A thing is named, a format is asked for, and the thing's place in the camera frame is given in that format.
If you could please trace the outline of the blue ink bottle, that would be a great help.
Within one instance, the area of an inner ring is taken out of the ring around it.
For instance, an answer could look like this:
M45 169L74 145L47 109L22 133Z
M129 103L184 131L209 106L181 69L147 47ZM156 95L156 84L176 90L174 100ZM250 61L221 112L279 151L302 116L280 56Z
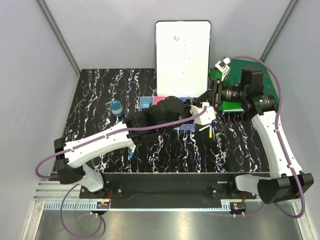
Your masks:
M120 117L124 114L123 105L119 100L113 100L110 102L109 108L111 113L115 117Z

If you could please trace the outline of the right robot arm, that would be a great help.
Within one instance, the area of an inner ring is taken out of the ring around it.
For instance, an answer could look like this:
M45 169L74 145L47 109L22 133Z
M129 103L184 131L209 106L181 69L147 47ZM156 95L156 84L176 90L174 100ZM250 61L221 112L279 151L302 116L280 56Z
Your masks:
M271 93L264 93L263 69L256 65L241 69L240 82L228 85L217 79L194 100L196 106L219 107L223 102L240 103L258 132L269 165L269 177L241 174L227 185L228 195L239 198L244 192L258 195L265 204L302 197L314 183L295 159L286 138L278 137L283 129L279 104Z

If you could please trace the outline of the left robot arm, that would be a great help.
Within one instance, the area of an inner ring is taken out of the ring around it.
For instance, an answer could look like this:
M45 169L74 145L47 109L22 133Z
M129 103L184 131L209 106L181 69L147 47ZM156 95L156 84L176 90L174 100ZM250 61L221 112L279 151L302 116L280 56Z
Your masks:
M88 161L118 149L144 143L184 123L192 122L194 113L191 102L183 102L175 96L168 96L157 104L150 105L125 117L114 126L89 137L63 144L56 158L59 183L79 184L95 197L103 198L108 186L100 172L94 171Z

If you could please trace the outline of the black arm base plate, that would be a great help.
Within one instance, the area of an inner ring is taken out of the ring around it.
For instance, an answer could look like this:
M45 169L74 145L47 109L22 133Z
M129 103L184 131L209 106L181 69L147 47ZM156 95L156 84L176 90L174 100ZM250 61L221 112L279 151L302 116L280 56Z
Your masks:
M235 173L104 173L106 189L91 193L81 186L81 199L111 198L112 210L204 210L222 207L222 200L255 199L236 190Z

